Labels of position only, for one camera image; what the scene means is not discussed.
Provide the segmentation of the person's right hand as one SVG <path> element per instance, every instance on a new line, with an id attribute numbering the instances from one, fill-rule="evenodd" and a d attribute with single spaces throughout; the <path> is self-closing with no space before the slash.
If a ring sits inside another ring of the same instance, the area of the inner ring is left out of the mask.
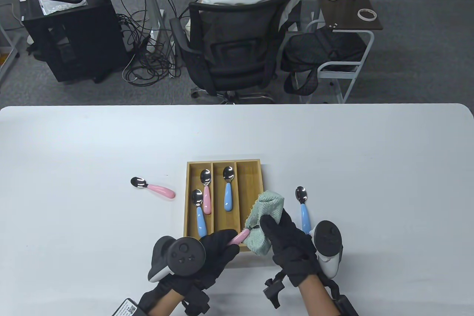
<path id="1" fill-rule="evenodd" d="M 309 275 L 322 275 L 310 235 L 300 230 L 286 211 L 282 211 L 279 223 L 270 215 L 261 216 L 260 228 L 271 243 L 274 263 L 282 268 L 293 287 Z"/>

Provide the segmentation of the person's left hand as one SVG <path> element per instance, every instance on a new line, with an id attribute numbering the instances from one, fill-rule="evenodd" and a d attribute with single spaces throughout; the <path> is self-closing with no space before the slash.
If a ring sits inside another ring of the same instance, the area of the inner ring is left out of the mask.
<path id="1" fill-rule="evenodd" d="M 190 276 L 164 277 L 153 290 L 143 294 L 138 307 L 150 316 L 167 316 L 181 303 L 188 316 L 205 314 L 209 297 L 204 290 L 215 284 L 227 264 L 239 254 L 239 246 L 230 244 L 237 235 L 236 230 L 226 229 L 201 238 L 206 252 L 204 266 Z"/>

